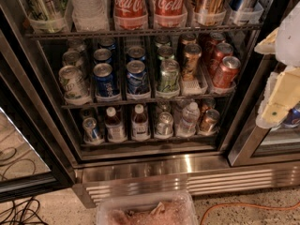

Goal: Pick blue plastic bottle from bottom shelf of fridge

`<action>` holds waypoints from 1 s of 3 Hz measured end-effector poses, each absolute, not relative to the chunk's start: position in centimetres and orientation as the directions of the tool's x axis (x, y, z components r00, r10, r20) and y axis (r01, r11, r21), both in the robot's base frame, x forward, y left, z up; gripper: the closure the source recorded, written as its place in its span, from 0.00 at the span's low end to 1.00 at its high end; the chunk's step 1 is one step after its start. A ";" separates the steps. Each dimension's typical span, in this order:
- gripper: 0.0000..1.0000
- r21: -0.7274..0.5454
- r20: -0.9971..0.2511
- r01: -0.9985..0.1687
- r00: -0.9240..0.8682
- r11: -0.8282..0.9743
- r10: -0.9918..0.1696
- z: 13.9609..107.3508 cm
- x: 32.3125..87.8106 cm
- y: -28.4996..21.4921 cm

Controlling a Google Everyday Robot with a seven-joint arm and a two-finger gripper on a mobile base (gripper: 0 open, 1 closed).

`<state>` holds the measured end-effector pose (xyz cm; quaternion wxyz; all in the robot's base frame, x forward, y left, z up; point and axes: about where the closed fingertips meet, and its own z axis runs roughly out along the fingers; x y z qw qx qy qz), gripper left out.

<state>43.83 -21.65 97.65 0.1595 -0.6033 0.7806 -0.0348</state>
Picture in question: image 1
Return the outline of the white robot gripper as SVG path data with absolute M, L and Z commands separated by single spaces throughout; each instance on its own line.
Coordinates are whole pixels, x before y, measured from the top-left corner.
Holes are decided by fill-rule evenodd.
M 263 55 L 276 54 L 276 59 L 287 65 L 282 72 L 270 74 L 256 117 L 258 127 L 273 128 L 300 101 L 300 2 L 254 51 Z

